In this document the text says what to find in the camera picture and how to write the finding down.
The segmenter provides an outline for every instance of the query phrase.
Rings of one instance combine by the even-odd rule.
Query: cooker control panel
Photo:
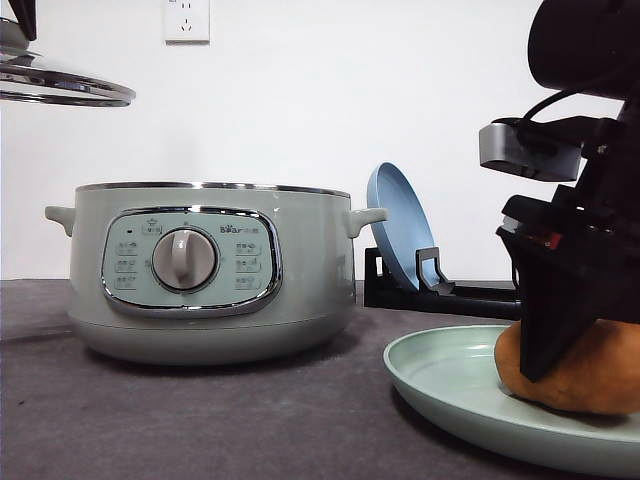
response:
[[[256,211],[156,207],[109,226],[102,284],[115,306],[138,314],[249,313],[282,280],[276,230]]]

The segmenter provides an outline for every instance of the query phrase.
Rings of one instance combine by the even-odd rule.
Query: table surface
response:
[[[392,340],[504,321],[360,308],[330,343],[296,356],[154,367],[84,347],[65,314],[68,281],[1,287],[4,480],[596,478],[470,445],[392,387],[382,360]]]

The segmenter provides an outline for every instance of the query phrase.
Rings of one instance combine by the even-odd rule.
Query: control knob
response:
[[[207,237],[191,230],[174,230],[153,251],[153,270],[162,283],[192,290],[205,283],[216,267],[216,252]]]

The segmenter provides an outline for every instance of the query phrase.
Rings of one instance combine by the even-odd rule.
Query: power socket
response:
[[[164,0],[167,44],[209,43],[209,0]]]

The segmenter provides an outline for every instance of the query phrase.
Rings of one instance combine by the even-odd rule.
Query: slow cooker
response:
[[[47,207],[72,237],[69,316],[104,354],[211,365],[286,355],[341,331],[353,242],[384,209],[343,192],[237,183],[108,183]]]

